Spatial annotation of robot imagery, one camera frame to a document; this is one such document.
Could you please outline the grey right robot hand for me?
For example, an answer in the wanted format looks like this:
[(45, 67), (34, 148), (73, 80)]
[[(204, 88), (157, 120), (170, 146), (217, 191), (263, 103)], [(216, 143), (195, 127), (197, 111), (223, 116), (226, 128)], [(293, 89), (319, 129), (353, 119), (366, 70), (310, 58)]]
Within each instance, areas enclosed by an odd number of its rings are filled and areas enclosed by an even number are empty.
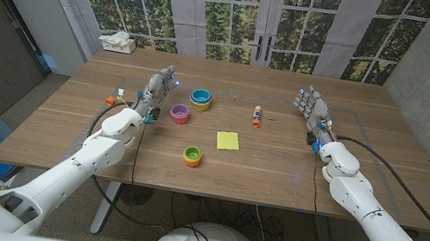
[(310, 86), (308, 92), (300, 90), (297, 98), (294, 99), (293, 105), (306, 119), (308, 145), (315, 143), (324, 145), (335, 141), (336, 137), (331, 131), (332, 120), (328, 105), (320, 92), (313, 86)]

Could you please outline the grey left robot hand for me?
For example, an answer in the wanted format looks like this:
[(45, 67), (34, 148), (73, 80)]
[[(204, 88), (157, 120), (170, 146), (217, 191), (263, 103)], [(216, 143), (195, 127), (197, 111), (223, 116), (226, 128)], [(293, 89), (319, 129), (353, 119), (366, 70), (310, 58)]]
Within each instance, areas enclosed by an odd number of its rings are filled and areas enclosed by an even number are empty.
[(180, 82), (174, 79), (175, 68), (176, 66), (171, 65), (154, 73), (132, 105), (132, 110), (140, 114), (144, 121), (149, 118), (156, 120), (159, 117), (160, 109), (169, 91), (179, 85)]

